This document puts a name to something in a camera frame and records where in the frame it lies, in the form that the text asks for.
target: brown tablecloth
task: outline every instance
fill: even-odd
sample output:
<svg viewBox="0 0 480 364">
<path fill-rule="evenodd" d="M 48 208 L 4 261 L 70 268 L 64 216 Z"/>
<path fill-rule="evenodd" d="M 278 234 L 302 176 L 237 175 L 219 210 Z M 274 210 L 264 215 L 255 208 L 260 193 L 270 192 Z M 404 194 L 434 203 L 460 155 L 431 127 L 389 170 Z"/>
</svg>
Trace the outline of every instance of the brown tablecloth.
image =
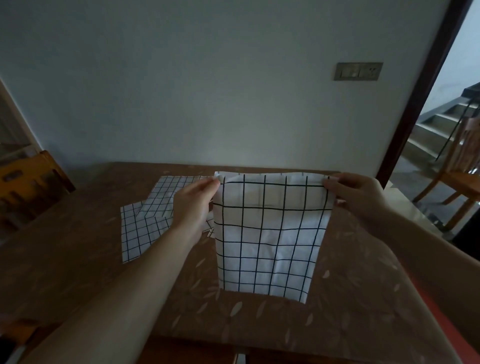
<svg viewBox="0 0 480 364">
<path fill-rule="evenodd" d="M 128 267 L 120 207 L 162 174 L 291 170 L 114 163 L 0 247 L 0 313 L 64 321 Z M 306 304 L 218 289 L 213 239 L 185 265 L 154 333 L 392 363 L 459 363 L 392 252 L 334 209 Z"/>
</svg>

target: person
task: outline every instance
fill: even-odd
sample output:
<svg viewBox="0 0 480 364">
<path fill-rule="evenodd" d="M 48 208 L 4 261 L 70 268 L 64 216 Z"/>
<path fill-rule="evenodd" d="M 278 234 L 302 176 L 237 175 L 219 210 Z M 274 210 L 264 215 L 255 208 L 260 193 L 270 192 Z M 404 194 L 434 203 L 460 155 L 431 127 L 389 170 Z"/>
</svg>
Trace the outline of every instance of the person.
<svg viewBox="0 0 480 364">
<path fill-rule="evenodd" d="M 480 348 L 480 263 L 396 213 L 373 178 L 352 173 L 325 180 L 350 211 L 421 281 L 443 312 Z M 197 181 L 174 197 L 171 228 L 110 287 L 68 319 L 24 363 L 134 363 L 190 251 L 201 236 L 220 182 Z"/>
</svg>

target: light switch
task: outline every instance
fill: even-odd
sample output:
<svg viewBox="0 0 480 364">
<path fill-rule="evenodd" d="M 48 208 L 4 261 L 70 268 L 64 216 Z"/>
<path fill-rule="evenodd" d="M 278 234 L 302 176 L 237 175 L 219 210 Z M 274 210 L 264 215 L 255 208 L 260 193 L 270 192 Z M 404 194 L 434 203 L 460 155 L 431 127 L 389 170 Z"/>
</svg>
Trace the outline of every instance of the light switch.
<svg viewBox="0 0 480 364">
<path fill-rule="evenodd" d="M 334 81 L 376 81 L 382 62 L 337 63 Z"/>
</svg>

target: dark wooden door frame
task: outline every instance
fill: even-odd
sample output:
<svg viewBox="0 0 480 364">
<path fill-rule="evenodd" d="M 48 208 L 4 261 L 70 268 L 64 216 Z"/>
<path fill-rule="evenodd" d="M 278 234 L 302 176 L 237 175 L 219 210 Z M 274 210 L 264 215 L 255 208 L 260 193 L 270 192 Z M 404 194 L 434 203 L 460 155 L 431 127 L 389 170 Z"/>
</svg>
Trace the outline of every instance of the dark wooden door frame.
<svg viewBox="0 0 480 364">
<path fill-rule="evenodd" d="M 387 149 L 377 179 L 385 187 L 473 0 L 450 0 L 440 29 Z"/>
</svg>

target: forearm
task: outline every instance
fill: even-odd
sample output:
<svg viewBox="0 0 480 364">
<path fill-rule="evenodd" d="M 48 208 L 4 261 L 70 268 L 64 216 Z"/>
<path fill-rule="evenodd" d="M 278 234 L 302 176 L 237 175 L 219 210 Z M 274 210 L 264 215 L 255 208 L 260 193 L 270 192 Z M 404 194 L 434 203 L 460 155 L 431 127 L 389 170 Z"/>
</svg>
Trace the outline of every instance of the forearm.
<svg viewBox="0 0 480 364">
<path fill-rule="evenodd" d="M 25 362 L 135 362 L 190 251 L 189 239 L 168 230 Z"/>
<path fill-rule="evenodd" d="M 480 263 L 412 221 L 389 213 L 378 234 L 470 343 L 480 348 Z"/>
</svg>

